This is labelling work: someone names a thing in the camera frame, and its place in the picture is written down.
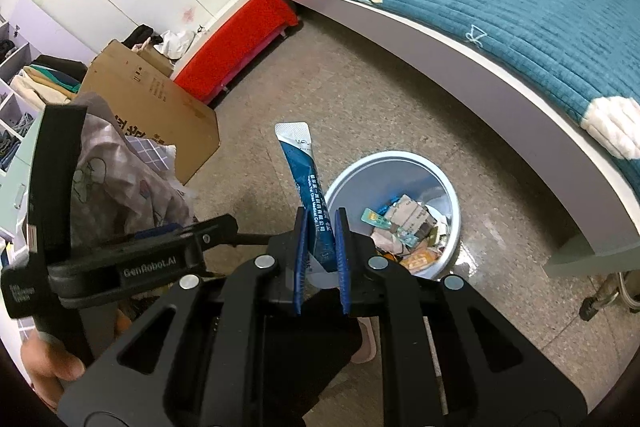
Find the person's left hand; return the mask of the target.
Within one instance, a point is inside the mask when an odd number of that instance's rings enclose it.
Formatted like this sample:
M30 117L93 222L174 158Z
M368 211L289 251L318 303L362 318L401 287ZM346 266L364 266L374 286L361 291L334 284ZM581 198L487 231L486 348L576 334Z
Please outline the person's left hand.
M58 409L64 393L62 382L77 381L86 371L81 359L58 343L42 339L35 329L22 344L21 359L32 389L53 412Z

